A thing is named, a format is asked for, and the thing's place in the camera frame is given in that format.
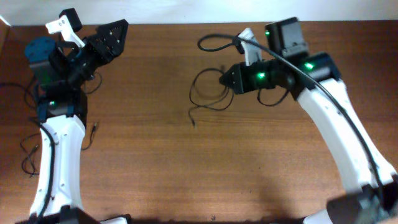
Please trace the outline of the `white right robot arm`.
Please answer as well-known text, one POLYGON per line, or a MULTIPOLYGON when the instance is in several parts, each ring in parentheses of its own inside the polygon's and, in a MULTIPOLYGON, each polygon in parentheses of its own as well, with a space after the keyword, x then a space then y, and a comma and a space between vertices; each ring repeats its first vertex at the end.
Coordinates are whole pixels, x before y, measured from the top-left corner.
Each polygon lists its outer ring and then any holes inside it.
POLYGON ((250 29, 232 37, 244 54, 220 77, 235 94, 280 86, 311 117, 340 172, 343 196, 303 223, 378 223, 397 216, 397 171, 373 144, 348 97, 346 85, 326 53, 310 55, 295 17, 266 25, 268 46, 250 29))

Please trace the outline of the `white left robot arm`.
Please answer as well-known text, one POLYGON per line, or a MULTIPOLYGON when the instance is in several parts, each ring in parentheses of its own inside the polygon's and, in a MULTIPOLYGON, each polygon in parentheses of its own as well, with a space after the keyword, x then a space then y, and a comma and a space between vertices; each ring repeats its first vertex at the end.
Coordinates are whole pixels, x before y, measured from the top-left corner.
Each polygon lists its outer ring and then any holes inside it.
POLYGON ((124 50, 128 22, 100 25, 95 34, 79 39, 79 22, 66 16, 49 22, 48 37, 33 40, 25 56, 43 95, 37 99, 36 124, 42 138, 39 182, 26 223, 97 223, 84 211, 80 195, 80 155, 86 132, 87 95, 82 84, 95 70, 124 50))

